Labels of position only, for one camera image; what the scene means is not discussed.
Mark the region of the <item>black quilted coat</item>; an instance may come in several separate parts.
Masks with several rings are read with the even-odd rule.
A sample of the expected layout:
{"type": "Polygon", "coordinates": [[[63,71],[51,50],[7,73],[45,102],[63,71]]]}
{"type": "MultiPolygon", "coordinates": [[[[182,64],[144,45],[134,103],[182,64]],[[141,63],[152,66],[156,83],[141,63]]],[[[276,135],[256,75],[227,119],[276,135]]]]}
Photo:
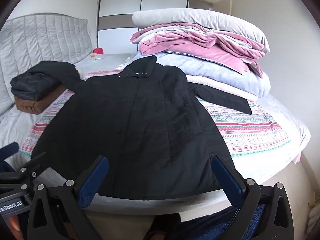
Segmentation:
{"type": "Polygon", "coordinates": [[[31,155],[44,153],[66,179],[105,156],[109,170],[98,191],[105,197],[158,200],[214,191],[220,186],[212,157],[233,161],[202,101],[252,113],[246,99],[190,83],[179,68],[144,57],[119,74],[81,82],[31,155]]]}

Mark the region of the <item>pale pink folded blanket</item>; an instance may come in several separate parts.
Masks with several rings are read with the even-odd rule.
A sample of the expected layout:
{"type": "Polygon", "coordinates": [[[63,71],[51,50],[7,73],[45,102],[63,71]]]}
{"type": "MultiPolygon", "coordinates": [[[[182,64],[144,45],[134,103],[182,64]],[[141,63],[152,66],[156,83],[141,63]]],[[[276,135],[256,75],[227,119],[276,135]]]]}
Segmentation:
{"type": "Polygon", "coordinates": [[[237,95],[239,97],[247,99],[248,101],[257,101],[257,99],[258,99],[257,96],[255,96],[249,92],[240,90],[238,88],[235,88],[235,87],[230,86],[225,83],[215,81],[215,80],[210,79],[208,77],[192,76],[192,75],[186,75],[186,77],[187,77],[188,82],[198,83],[201,85],[207,85],[209,87],[216,88],[218,90],[237,95]]]}

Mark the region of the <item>folded dark navy jacket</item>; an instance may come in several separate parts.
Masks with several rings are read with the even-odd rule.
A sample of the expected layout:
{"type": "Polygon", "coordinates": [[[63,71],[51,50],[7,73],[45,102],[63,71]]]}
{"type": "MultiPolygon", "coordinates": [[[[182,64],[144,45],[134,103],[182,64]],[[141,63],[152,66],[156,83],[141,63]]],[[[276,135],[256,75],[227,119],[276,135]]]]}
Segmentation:
{"type": "Polygon", "coordinates": [[[40,101],[61,85],[56,78],[43,73],[25,72],[10,81],[11,92],[19,99],[40,101]]]}

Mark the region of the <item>light blue fleece blanket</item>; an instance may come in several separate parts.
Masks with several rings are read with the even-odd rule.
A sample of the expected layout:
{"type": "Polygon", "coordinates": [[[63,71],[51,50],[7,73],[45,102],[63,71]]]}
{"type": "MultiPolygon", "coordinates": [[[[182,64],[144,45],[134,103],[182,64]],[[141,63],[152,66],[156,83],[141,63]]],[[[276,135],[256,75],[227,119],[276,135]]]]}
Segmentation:
{"type": "Polygon", "coordinates": [[[270,80],[265,73],[262,77],[256,76],[253,72],[239,74],[219,64],[179,54],[158,53],[156,57],[157,63],[163,66],[178,67],[186,75],[208,77],[249,92],[258,99],[266,96],[271,89],[270,80]]]}

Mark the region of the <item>grey padded headboard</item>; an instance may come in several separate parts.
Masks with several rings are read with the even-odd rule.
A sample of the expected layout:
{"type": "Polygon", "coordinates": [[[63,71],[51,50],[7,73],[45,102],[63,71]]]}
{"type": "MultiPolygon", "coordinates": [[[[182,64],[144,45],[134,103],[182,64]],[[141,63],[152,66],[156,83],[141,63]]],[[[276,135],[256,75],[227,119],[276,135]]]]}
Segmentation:
{"type": "Polygon", "coordinates": [[[91,52],[86,19],[44,13],[8,20],[1,29],[1,113],[14,104],[14,77],[41,61],[78,63],[91,52]]]}

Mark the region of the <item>red small object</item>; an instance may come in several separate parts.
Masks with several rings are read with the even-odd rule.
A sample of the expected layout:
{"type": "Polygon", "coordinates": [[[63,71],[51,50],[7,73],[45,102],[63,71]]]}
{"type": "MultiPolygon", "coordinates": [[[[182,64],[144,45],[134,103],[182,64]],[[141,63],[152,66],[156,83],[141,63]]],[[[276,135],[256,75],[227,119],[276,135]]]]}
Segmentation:
{"type": "Polygon", "coordinates": [[[99,55],[103,55],[103,54],[104,54],[104,51],[103,51],[103,48],[95,48],[95,49],[93,50],[93,53],[99,54],[99,55]]]}

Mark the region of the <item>pink velvet blanket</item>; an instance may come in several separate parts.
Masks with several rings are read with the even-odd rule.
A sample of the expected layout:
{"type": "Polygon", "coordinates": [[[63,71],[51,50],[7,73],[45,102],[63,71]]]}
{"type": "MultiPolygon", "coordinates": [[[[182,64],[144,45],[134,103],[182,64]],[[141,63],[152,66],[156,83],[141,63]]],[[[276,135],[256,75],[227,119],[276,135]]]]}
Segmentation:
{"type": "Polygon", "coordinates": [[[262,77],[257,59],[265,56],[265,46],[235,32],[214,30],[195,23],[167,23],[141,29],[130,38],[142,55],[160,52],[182,54],[217,63],[243,75],[262,77]]]}

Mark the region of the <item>grey pillow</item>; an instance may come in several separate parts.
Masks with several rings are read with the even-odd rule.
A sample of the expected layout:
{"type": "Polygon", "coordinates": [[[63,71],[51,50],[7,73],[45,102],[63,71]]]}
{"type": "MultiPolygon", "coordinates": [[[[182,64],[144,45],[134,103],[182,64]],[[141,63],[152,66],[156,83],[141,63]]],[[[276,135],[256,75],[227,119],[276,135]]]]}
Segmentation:
{"type": "Polygon", "coordinates": [[[208,29],[229,31],[250,38],[264,45],[264,53],[270,52],[267,37],[262,30],[246,20],[221,12],[193,8],[137,11],[132,15],[132,22],[140,29],[167,23],[195,23],[208,29]]]}

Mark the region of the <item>white sliding wardrobe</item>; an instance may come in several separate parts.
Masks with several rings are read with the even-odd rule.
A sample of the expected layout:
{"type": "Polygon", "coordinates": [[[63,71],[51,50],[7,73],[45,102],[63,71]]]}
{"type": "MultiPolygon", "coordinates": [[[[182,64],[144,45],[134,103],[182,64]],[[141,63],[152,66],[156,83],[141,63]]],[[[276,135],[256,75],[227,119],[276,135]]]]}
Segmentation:
{"type": "Polygon", "coordinates": [[[189,0],[99,0],[97,47],[104,54],[134,54],[137,45],[129,42],[138,30],[132,22],[134,12],[188,5],[189,0]]]}

